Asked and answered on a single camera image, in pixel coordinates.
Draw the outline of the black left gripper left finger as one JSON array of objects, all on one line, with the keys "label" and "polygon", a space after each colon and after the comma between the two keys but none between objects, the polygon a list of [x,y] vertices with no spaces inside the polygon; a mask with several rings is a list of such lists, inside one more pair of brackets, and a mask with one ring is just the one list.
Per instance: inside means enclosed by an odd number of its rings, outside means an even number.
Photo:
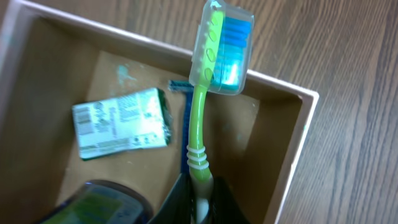
[{"label": "black left gripper left finger", "polygon": [[193,187],[189,174],[181,173],[148,224],[190,224],[193,212]]}]

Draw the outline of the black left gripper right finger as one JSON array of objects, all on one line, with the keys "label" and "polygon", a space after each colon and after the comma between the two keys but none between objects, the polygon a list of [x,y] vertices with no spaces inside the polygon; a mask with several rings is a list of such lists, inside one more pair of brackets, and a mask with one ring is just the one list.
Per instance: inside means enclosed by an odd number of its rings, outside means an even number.
[{"label": "black left gripper right finger", "polygon": [[214,179],[211,214],[214,224],[249,224],[222,177]]}]

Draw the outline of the clear bottle with dark liquid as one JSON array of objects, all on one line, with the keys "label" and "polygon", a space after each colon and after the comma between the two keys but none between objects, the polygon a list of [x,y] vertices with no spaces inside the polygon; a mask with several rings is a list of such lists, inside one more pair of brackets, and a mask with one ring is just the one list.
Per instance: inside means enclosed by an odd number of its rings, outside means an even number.
[{"label": "clear bottle with dark liquid", "polygon": [[37,223],[148,223],[154,216],[149,201],[129,187],[108,180],[85,182]]}]

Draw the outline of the green white soap packet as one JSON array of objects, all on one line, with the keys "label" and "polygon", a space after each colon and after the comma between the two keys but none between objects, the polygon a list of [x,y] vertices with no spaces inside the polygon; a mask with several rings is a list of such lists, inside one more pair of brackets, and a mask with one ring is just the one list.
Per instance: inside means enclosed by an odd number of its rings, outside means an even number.
[{"label": "green white soap packet", "polygon": [[172,137],[171,115],[159,88],[74,105],[72,115],[79,156],[84,161],[166,147]]}]

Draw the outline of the blue disposable razor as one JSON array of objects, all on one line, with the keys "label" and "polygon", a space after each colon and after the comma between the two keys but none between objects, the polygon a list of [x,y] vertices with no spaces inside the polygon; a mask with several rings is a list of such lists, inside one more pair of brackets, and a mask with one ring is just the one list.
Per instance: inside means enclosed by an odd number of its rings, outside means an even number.
[{"label": "blue disposable razor", "polygon": [[169,80],[169,90],[171,92],[183,93],[185,95],[185,106],[183,113],[183,126],[182,126],[182,147],[181,147],[181,165],[180,171],[184,174],[189,174],[189,166],[187,164],[187,146],[189,141],[189,122],[190,112],[192,108],[192,98],[194,87],[185,80]]}]

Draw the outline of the green white toothbrush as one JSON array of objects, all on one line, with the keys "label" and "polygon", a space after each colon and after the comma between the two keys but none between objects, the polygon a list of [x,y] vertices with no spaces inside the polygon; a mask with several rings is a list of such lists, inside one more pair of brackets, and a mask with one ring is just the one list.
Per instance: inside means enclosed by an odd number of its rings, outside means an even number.
[{"label": "green white toothbrush", "polygon": [[189,82],[193,85],[187,164],[195,194],[195,221],[208,223],[213,176],[203,141],[206,94],[238,95],[252,52],[254,14],[224,0],[208,0],[198,26]]}]

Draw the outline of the white cardboard box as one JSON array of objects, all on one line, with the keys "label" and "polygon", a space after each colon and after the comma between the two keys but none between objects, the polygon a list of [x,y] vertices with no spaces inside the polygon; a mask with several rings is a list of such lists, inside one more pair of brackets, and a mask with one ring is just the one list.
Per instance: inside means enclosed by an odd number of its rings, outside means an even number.
[{"label": "white cardboard box", "polygon": [[[158,211],[180,172],[185,80],[192,52],[30,1],[11,1],[1,31],[1,222],[33,223],[84,182],[104,179]],[[78,155],[72,106],[165,90],[172,138],[162,149],[90,161]],[[237,96],[210,93],[204,140],[251,223],[278,223],[318,94],[248,71]]]}]

